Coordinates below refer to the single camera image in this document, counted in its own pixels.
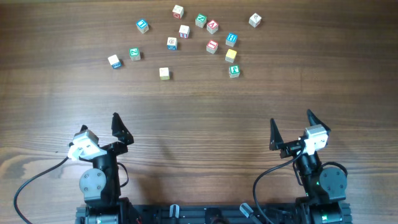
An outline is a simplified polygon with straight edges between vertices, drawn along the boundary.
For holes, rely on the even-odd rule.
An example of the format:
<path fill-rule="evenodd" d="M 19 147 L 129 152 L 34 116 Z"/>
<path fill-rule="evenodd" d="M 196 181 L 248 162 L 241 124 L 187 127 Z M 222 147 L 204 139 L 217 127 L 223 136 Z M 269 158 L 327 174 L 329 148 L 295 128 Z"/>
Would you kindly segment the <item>plain block yellow side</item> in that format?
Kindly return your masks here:
<path fill-rule="evenodd" d="M 170 79 L 170 71 L 168 67 L 159 68 L 159 76 L 161 80 L 169 80 Z"/>

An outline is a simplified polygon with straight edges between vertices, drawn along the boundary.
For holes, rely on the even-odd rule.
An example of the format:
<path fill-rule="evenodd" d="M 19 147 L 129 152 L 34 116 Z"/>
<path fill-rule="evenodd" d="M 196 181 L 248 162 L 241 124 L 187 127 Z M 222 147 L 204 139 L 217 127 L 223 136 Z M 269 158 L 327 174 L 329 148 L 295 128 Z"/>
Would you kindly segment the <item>yellow top block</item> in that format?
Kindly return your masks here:
<path fill-rule="evenodd" d="M 228 49 L 226 56 L 225 56 L 225 60 L 227 62 L 233 63 L 236 56 L 237 56 L 237 51 L 235 51 L 233 49 Z"/>

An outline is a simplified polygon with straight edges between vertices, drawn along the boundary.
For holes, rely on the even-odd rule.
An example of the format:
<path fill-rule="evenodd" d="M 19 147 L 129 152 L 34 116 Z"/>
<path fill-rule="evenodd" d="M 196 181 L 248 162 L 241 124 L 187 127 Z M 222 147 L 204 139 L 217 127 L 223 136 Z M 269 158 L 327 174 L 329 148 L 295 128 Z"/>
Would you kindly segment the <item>plain block far right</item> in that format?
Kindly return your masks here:
<path fill-rule="evenodd" d="M 250 18 L 249 18 L 249 24 L 251 26 L 253 26 L 254 28 L 256 28 L 260 23 L 261 23 L 262 17 L 257 14 L 254 13 Z"/>

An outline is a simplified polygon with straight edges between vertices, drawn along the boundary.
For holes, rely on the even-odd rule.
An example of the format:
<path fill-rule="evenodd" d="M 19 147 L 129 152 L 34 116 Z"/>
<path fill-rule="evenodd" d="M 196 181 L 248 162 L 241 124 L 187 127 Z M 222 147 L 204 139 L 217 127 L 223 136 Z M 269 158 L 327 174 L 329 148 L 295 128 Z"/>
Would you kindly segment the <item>red I block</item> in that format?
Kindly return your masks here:
<path fill-rule="evenodd" d="M 210 40 L 206 45 L 206 51 L 214 54 L 218 49 L 218 43 L 214 40 Z"/>

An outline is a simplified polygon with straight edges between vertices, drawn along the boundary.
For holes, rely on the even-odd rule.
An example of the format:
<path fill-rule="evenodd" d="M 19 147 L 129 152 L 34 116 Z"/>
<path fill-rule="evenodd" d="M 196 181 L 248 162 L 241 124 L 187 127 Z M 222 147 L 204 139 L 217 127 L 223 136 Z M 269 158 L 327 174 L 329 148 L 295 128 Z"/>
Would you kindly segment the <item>green z block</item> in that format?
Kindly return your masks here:
<path fill-rule="evenodd" d="M 140 60 L 141 59 L 141 53 L 139 48 L 134 47 L 129 49 L 129 56 L 131 58 L 131 60 L 136 61 L 136 60 Z"/>
<path fill-rule="evenodd" d="M 203 14 L 198 14 L 197 17 L 195 18 L 195 25 L 200 28 L 204 28 L 206 22 L 207 22 L 207 17 Z"/>

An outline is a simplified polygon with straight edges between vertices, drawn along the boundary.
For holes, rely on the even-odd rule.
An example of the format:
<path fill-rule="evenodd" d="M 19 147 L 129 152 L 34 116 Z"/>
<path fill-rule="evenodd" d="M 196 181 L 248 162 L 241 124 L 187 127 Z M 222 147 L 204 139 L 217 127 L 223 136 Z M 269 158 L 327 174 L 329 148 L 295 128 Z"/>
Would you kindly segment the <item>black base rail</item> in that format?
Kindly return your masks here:
<path fill-rule="evenodd" d="M 123 199 L 106 208 L 78 207 L 76 223 L 342 223 L 353 222 L 348 203 L 271 203 L 265 205 L 132 205 Z"/>

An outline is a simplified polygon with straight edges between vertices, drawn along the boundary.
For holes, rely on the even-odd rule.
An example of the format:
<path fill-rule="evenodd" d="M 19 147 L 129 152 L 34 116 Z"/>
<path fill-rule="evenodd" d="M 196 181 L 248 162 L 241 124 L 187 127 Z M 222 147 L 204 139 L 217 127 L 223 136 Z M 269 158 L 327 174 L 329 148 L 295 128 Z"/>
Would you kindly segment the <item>blue 1 block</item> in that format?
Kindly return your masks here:
<path fill-rule="evenodd" d="M 146 33 L 149 30 L 149 25 L 145 19 L 140 19 L 136 22 L 137 29 L 142 33 Z"/>

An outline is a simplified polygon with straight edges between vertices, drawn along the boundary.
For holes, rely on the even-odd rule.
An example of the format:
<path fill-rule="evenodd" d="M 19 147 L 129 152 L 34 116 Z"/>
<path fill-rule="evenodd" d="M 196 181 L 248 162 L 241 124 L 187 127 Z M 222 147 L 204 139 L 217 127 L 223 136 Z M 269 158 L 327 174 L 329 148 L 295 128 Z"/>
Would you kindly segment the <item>green Z block upper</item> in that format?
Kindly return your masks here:
<path fill-rule="evenodd" d="M 207 22 L 207 17 L 203 14 L 198 14 L 197 17 L 195 18 L 195 25 L 200 28 L 204 28 L 206 22 Z"/>

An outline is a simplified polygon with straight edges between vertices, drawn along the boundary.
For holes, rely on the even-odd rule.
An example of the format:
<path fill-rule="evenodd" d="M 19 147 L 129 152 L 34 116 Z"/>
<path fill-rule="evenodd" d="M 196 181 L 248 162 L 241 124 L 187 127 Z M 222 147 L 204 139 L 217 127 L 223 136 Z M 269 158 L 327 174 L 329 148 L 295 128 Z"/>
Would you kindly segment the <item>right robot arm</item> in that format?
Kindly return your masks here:
<path fill-rule="evenodd" d="M 324 224 L 352 223 L 346 199 L 348 171 L 337 162 L 322 163 L 318 151 L 328 144 L 331 129 L 307 111 L 310 126 L 297 140 L 284 142 L 274 119 L 270 120 L 270 150 L 280 151 L 280 157 L 291 157 L 298 183 L 306 196 L 296 199 L 292 208 L 293 223 Z"/>

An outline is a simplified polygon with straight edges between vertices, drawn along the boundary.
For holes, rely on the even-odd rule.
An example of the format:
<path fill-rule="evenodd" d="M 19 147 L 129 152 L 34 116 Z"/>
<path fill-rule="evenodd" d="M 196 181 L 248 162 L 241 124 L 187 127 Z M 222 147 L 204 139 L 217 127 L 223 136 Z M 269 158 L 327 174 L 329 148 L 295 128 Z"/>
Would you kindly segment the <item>red A block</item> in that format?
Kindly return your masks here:
<path fill-rule="evenodd" d="M 214 20 L 209 21 L 206 25 L 206 29 L 210 34 L 214 34 L 218 30 L 218 28 L 219 24 Z"/>

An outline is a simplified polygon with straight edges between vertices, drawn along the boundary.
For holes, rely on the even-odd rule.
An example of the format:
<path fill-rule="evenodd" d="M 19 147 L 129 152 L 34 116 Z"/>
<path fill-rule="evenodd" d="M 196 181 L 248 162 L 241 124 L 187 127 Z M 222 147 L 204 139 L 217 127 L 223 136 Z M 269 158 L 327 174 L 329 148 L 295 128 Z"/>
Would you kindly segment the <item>green Z block left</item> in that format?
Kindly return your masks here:
<path fill-rule="evenodd" d="M 141 53 L 139 48 L 134 47 L 129 49 L 129 56 L 131 58 L 131 60 L 136 61 L 136 60 L 140 60 L 141 59 Z"/>

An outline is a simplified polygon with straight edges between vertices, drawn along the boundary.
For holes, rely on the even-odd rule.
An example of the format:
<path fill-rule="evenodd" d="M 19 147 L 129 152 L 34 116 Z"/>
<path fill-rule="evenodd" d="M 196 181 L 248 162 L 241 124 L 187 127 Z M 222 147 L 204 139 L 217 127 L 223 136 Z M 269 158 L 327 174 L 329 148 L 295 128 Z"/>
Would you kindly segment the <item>plain block red-blue side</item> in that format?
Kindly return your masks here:
<path fill-rule="evenodd" d="M 179 36 L 181 38 L 187 39 L 189 37 L 190 27 L 186 25 L 181 25 L 179 29 Z"/>

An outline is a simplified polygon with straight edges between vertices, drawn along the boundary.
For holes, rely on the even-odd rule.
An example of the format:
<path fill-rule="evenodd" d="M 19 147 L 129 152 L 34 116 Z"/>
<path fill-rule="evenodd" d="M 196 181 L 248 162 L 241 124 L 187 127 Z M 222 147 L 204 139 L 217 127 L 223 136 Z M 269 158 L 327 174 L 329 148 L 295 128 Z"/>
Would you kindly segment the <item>green J block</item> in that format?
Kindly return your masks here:
<path fill-rule="evenodd" d="M 240 68 L 239 68 L 239 65 L 232 65 L 232 66 L 229 66 L 228 71 L 229 71 L 229 77 L 230 77 L 230 78 L 237 78 L 237 77 L 239 77 L 239 75 L 240 75 Z"/>

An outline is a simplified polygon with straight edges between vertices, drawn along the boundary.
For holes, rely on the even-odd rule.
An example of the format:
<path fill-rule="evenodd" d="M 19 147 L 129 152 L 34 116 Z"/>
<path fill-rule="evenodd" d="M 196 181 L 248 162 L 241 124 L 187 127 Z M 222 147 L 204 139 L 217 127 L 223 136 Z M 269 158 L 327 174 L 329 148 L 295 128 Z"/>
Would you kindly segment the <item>blue H block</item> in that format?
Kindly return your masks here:
<path fill-rule="evenodd" d="M 226 45 L 234 47 L 238 39 L 238 36 L 234 33 L 229 33 L 226 37 Z"/>

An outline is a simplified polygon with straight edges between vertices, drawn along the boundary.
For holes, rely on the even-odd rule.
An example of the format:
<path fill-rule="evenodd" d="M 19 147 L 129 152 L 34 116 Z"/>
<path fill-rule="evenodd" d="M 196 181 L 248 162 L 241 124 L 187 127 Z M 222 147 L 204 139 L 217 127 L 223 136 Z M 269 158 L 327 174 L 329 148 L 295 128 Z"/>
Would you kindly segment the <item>plain block blue P side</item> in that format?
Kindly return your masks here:
<path fill-rule="evenodd" d="M 112 55 L 108 57 L 108 61 L 113 69 L 117 69 L 122 66 L 121 61 L 119 60 L 117 55 Z"/>

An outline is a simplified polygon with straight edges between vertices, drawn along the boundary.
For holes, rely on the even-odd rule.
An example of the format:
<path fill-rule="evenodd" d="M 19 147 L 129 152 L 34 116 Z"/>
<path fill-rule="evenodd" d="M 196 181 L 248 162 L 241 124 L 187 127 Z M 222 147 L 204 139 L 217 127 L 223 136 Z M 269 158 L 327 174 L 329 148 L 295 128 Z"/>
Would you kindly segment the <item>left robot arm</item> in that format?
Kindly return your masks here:
<path fill-rule="evenodd" d="M 139 223 L 140 217 L 127 197 L 121 197 L 117 156 L 128 152 L 134 142 L 118 113 L 113 113 L 112 136 L 118 140 L 100 147 L 99 138 L 83 125 L 73 138 L 79 150 L 78 160 L 92 163 L 92 168 L 80 177 L 79 187 L 85 206 L 76 209 L 76 224 Z"/>

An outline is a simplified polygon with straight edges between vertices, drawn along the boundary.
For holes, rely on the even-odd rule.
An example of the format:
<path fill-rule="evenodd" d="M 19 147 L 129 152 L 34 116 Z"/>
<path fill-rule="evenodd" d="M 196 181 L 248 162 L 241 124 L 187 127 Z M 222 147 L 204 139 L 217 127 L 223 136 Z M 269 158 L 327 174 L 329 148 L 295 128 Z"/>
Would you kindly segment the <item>red-sided plain top block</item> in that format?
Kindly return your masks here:
<path fill-rule="evenodd" d="M 177 19 L 181 19 L 184 13 L 184 9 L 182 6 L 179 5 L 175 5 L 173 10 L 172 10 L 172 14 L 173 17 L 177 18 Z"/>

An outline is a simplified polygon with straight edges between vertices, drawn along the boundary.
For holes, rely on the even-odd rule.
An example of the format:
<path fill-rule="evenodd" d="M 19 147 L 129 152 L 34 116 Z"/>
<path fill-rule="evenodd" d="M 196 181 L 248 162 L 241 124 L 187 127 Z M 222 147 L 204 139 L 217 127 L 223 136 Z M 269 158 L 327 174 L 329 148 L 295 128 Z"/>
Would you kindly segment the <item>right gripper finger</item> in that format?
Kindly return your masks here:
<path fill-rule="evenodd" d="M 307 110 L 307 117 L 308 117 L 308 121 L 311 126 L 320 124 L 325 128 L 325 130 L 327 132 L 331 131 L 331 129 L 324 122 L 322 122 L 320 119 L 318 119 L 310 109 Z"/>
<path fill-rule="evenodd" d="M 272 151 L 279 150 L 280 146 L 283 145 L 284 141 L 282 139 L 282 136 L 280 135 L 279 129 L 275 123 L 274 118 L 270 119 L 270 129 L 271 129 L 271 135 L 270 135 L 269 149 Z"/>

